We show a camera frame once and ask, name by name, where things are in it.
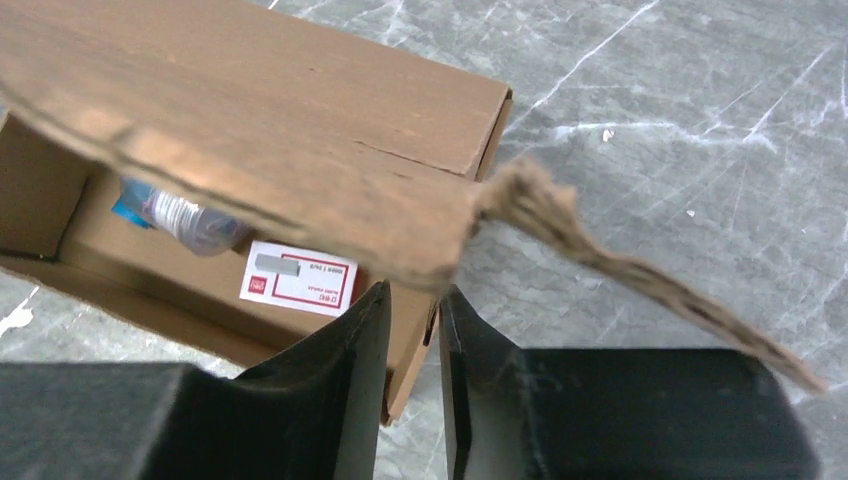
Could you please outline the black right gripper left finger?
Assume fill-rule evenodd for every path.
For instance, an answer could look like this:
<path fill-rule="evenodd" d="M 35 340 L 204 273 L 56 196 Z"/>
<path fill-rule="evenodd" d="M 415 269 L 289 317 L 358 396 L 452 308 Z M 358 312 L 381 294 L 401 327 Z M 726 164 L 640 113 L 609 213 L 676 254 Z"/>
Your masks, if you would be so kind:
<path fill-rule="evenodd" d="M 228 379 L 188 363 L 5 363 L 5 479 L 369 479 L 390 285 Z"/>

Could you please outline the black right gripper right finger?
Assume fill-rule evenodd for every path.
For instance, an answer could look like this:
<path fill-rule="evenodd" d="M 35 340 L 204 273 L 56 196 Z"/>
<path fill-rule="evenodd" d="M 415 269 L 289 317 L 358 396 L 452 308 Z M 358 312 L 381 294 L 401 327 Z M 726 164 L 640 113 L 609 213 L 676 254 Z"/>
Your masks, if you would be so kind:
<path fill-rule="evenodd" d="M 721 348 L 522 348 L 440 305 L 453 479 L 815 479 L 778 380 Z"/>

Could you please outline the small red white box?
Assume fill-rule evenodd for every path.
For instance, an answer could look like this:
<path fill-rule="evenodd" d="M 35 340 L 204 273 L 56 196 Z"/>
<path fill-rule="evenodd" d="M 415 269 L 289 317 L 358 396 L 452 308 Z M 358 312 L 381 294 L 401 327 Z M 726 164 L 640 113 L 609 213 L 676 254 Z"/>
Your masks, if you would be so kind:
<path fill-rule="evenodd" d="M 254 241 L 239 298 L 337 317 L 351 305 L 358 263 L 323 252 Z"/>

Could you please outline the clear plastic jar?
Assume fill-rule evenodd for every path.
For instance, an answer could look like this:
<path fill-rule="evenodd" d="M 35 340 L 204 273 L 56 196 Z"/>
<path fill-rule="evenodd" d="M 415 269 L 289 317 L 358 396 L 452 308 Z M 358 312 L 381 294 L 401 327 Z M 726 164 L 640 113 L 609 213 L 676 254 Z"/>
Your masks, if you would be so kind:
<path fill-rule="evenodd" d="M 177 239 L 192 253 L 211 257 L 236 246 L 250 228 L 213 207 L 151 188 L 141 203 L 141 213 L 152 224 Z"/>

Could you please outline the brown cardboard box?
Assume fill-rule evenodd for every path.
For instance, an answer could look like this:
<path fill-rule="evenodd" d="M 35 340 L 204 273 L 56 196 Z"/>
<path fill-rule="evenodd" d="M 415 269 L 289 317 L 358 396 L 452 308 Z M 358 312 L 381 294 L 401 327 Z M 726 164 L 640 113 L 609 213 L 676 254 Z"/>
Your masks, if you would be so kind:
<path fill-rule="evenodd" d="M 245 1 L 1 5 L 1 267 L 244 365 L 334 317 L 239 298 L 254 241 L 358 263 L 400 308 L 381 420 L 408 397 L 437 299 L 484 221 L 633 288 L 798 386 L 826 384 L 729 309 L 596 245 L 576 192 L 492 161 L 508 85 Z M 111 212 L 120 178 L 248 234 L 201 257 Z"/>

